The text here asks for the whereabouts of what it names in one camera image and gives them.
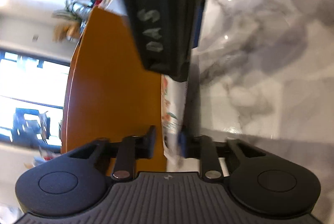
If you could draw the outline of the glass balcony door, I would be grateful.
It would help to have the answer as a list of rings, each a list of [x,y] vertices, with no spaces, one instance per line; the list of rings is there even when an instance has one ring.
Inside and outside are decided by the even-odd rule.
[[[60,152],[67,63],[1,51],[1,141]]]

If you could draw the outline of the brown vase with dried flowers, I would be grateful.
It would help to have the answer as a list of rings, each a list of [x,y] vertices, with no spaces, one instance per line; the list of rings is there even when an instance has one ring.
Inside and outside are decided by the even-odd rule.
[[[80,38],[83,19],[75,12],[75,4],[76,0],[66,0],[63,9],[53,11],[52,18],[61,21],[53,29],[53,42],[76,41]]]

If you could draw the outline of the orange cardboard storage box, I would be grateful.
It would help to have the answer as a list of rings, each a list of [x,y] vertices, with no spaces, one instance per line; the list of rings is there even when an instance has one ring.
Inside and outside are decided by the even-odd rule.
[[[126,19],[94,8],[72,56],[62,122],[62,152],[95,139],[112,142],[156,128],[153,157],[138,171],[163,172],[161,76],[146,71]]]

